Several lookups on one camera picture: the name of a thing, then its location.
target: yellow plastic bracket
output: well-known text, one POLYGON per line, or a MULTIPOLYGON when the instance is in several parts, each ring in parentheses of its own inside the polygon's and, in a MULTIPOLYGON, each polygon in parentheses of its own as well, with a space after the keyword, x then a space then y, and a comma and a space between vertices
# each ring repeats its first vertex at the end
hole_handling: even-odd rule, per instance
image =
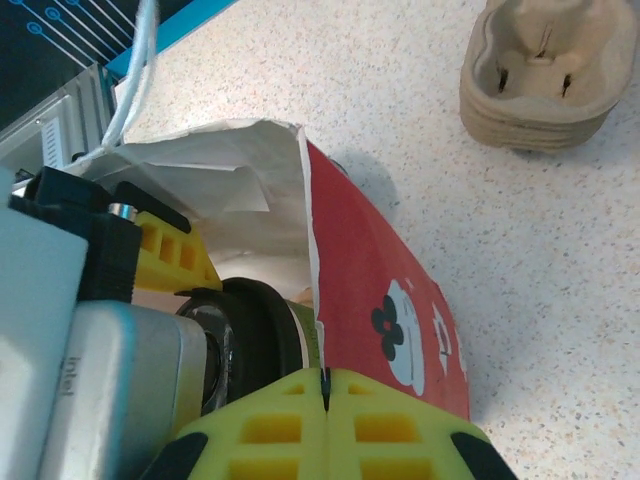
POLYGON ((473 424, 347 370, 293 373, 196 420, 208 441, 190 480, 473 480, 451 440, 488 442, 473 424))
POLYGON ((136 288, 170 293, 202 287, 222 290, 195 228, 184 233, 149 212, 139 213, 135 223, 142 229, 136 288))

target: white speckled surface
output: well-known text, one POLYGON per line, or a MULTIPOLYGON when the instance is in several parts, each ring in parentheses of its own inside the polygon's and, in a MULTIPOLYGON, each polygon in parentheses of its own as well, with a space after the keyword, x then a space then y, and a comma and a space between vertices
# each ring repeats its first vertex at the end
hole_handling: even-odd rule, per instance
POLYGON ((637 479, 640 58, 583 147, 486 148, 458 117, 483 6, 240 0, 160 56, 128 140, 227 117, 307 125, 440 283, 474 420, 516 474, 637 479))

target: cardboard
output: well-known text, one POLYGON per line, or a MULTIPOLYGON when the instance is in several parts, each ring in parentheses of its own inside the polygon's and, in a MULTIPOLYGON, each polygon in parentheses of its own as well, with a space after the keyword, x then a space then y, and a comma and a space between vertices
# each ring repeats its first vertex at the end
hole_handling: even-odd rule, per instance
POLYGON ((490 0, 462 67, 462 122, 492 146, 583 143, 631 80, 637 35, 626 0, 490 0))

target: black flower pattern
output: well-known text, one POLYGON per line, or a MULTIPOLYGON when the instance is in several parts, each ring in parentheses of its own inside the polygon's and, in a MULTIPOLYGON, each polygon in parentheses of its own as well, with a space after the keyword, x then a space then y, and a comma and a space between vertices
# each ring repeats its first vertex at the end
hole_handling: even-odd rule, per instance
POLYGON ((373 329, 382 335, 382 353, 392 362, 396 358, 396 345, 404 343, 402 327, 398 325, 396 305, 389 295, 382 299, 382 309, 375 308, 371 313, 373 329))

